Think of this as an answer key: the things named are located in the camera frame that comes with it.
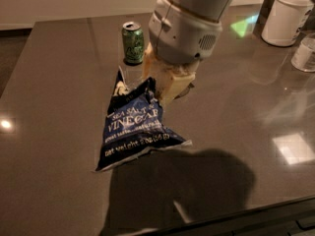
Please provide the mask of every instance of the chip bag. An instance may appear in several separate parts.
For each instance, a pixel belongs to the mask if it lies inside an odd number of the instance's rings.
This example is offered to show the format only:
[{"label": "chip bag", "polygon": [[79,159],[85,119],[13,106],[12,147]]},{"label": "chip bag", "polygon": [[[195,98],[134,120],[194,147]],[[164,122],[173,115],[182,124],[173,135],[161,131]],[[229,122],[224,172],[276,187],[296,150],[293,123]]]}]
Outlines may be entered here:
[{"label": "chip bag", "polygon": [[162,125],[163,110],[155,98],[155,89],[155,80],[148,78],[129,92],[118,71],[95,171],[114,168],[152,149],[191,145]]}]

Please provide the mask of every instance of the wall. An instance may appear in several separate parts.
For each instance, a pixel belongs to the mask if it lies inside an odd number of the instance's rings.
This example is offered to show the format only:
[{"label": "wall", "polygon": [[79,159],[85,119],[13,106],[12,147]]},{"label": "wall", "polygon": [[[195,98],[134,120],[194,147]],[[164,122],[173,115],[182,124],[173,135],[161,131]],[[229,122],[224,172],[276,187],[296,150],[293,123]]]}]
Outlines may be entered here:
[{"label": "wall", "polygon": [[[262,0],[234,0],[233,5]],[[32,27],[36,21],[151,12],[156,0],[0,0],[0,30]]]}]

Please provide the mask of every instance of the table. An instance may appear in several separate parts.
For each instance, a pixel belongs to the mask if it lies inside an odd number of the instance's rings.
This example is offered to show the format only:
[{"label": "table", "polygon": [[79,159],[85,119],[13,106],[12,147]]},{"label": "table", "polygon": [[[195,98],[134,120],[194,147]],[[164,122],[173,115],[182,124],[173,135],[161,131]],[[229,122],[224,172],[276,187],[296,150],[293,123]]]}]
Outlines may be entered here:
[{"label": "table", "polygon": [[129,235],[314,196],[315,75],[291,66],[297,43],[260,38],[246,21],[259,10],[229,8],[195,87],[164,109],[194,145],[100,174],[118,66],[141,69],[122,62],[121,26],[140,22],[148,44],[150,14],[36,23],[0,99],[14,126],[0,133],[0,234]]}]

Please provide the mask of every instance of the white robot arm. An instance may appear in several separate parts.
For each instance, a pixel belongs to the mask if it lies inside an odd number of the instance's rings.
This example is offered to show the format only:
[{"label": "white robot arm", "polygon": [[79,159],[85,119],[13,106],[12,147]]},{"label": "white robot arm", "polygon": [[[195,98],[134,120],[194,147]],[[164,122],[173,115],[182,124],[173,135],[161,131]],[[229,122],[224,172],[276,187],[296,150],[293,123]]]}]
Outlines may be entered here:
[{"label": "white robot arm", "polygon": [[221,16],[231,0],[157,0],[149,22],[143,79],[157,81],[157,98],[166,106],[195,79],[221,33]]},{"label": "white robot arm", "polygon": [[171,64],[209,57],[231,0],[157,0],[149,23],[155,54]]}]

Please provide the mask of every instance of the green soda can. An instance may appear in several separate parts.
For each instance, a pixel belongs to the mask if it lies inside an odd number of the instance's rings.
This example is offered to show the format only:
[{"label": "green soda can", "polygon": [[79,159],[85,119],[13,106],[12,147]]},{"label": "green soda can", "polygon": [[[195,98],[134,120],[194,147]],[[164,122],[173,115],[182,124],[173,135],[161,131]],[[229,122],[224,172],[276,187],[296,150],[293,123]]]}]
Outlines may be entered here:
[{"label": "green soda can", "polygon": [[144,58],[144,34],[141,26],[136,22],[127,22],[122,27],[122,41],[124,45],[125,63],[138,65]]}]

